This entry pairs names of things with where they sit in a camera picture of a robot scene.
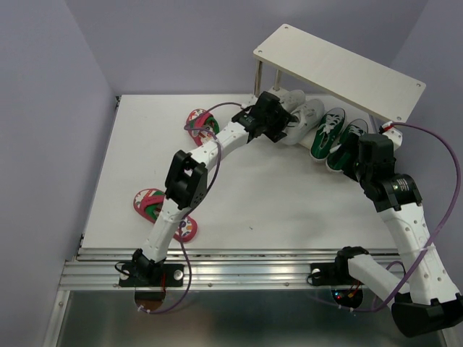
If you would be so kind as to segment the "green sneaker one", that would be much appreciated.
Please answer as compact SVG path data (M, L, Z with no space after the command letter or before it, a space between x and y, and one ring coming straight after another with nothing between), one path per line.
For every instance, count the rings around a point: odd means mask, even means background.
M310 148L313 160L320 162L327 159L335 139L343 129L345 120L346 113L343 108L332 108L321 118Z
M338 144L330 149L326 160L329 171L342 172L354 163L358 153L358 139L367 134L368 130L368 123L363 119L355 119L348 123L341 133Z

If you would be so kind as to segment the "white sneaker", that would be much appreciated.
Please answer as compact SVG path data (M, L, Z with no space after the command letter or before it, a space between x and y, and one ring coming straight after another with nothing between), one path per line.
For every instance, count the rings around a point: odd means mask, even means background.
M292 90L280 97L280 104L282 108L291 113L299 106L306 102L306 95L302 90Z

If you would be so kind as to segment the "white sneaker one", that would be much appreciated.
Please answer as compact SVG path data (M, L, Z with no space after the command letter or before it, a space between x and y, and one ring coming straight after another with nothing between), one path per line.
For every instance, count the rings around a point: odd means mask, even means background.
M306 101L295 108L291 115L296 117L295 122L288 124L285 129L286 136L281 140L285 145L296 145L307 133L316 127L325 113L322 100L316 98Z

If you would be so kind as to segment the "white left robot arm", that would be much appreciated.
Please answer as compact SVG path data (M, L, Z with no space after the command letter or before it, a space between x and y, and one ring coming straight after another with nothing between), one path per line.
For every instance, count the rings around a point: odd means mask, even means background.
M211 169L218 170L220 162L231 152L253 139L265 135L272 142L286 136L285 129L296 121L292 112L300 105L287 97L264 92L256 103L243 108L211 140L191 152L178 151L166 177L166 192L151 200L161 204L153 230L143 246L135 250L131 261L116 264L122 287L180 287L181 279L175 273L183 265L165 262L171 240L181 237L188 215L204 200L213 181L208 178Z

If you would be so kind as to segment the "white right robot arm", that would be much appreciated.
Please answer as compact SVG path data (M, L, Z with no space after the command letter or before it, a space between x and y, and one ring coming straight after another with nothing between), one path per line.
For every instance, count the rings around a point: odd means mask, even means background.
M405 274L396 277L361 247L344 247L333 264L335 278L365 284L391 310L394 323L408 338L462 322L462 294L434 246L415 181L395 172L393 141L383 134L350 134L339 152L349 155L342 171L373 203L392 235Z

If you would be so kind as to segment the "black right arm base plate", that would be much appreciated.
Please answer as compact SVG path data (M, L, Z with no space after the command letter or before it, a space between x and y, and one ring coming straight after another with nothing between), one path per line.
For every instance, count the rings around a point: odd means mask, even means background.
M361 284L371 285L376 278L360 267L354 258L342 262L318 262L310 264L310 272L306 282L311 286L350 286L359 281Z

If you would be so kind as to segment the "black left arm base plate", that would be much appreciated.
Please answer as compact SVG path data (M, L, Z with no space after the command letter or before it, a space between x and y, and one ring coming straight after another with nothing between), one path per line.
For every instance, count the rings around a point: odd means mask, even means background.
M167 263L153 274L143 275L129 262L118 262L115 269L119 273L119 286L122 288L179 288L183 286L184 265Z

